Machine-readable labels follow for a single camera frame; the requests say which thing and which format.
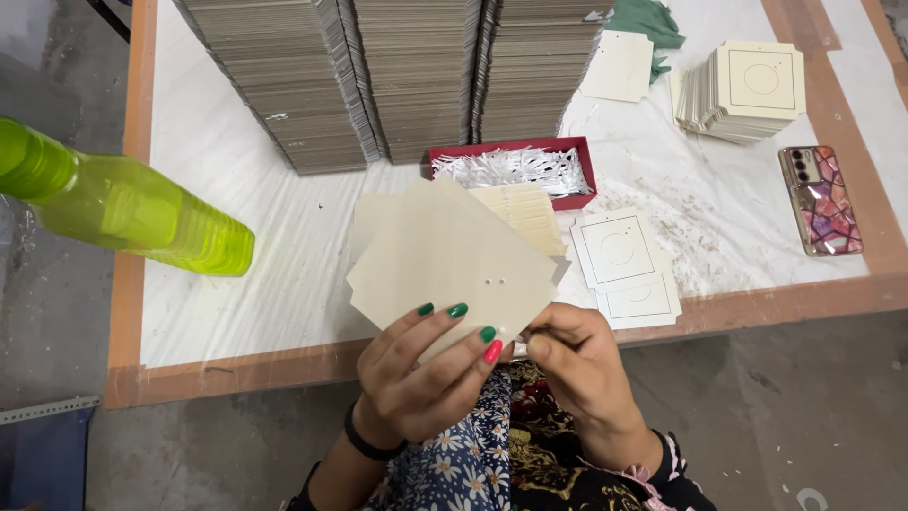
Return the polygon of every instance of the hand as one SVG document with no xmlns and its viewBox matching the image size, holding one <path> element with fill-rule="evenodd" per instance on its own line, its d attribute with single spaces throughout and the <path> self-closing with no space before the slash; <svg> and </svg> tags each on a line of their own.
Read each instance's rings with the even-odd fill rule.
<svg viewBox="0 0 908 511">
<path fill-rule="evenodd" d="M 495 328 L 477 328 L 411 370 L 422 352 L 466 312 L 466 304 L 438 313 L 427 304 L 394 322 L 366 347 L 357 363 L 363 393 L 353 408 L 353 426 L 363 440 L 380 449 L 392 449 L 404 438 L 421 442 L 469 414 L 501 353 Z"/>
<path fill-rule="evenodd" d="M 553 303 L 528 330 L 527 354 L 574 416 L 587 460 L 611 470 L 644 464 L 655 473 L 661 442 L 634 402 L 608 321 L 597 310 Z"/>
</svg>

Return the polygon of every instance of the lime green bottle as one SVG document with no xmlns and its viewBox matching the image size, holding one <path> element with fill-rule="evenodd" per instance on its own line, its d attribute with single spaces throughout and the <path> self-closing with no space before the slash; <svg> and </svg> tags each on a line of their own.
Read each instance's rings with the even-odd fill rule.
<svg viewBox="0 0 908 511">
<path fill-rule="evenodd" d="M 255 235 L 130 156 L 87 155 L 0 116 L 0 193 L 44 228 L 200 274 L 241 276 Z"/>
</svg>

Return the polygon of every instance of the phone case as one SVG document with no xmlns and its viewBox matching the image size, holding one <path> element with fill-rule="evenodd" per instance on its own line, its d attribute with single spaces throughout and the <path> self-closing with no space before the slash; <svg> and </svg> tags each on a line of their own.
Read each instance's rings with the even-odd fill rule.
<svg viewBox="0 0 908 511">
<path fill-rule="evenodd" d="M 779 162 L 804 251 L 813 257 L 862 253 L 864 241 L 833 148 L 786 147 L 779 151 Z"/>
</svg>

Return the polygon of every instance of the blue floral fabric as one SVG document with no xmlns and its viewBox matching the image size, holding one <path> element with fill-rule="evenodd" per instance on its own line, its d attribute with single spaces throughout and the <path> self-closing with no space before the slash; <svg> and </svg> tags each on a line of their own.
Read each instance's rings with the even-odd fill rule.
<svg viewBox="0 0 908 511">
<path fill-rule="evenodd" d="M 368 511 L 509 511 L 510 376 L 492 372 L 473 411 L 389 462 Z"/>
</svg>

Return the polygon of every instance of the green cloth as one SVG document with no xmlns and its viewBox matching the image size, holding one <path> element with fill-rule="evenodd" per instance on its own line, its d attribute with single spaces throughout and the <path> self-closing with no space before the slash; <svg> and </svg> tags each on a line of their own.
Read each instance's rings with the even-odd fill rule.
<svg viewBox="0 0 908 511">
<path fill-rule="evenodd" d="M 654 50 L 665 48 L 677 50 L 686 39 L 678 33 L 678 25 L 672 19 L 668 7 L 658 0 L 617 0 L 613 10 L 615 13 L 603 25 L 603 30 L 646 34 L 653 42 Z M 653 55 L 649 84 L 652 85 L 659 75 L 672 70 L 670 65 L 662 65 L 666 58 Z"/>
</svg>

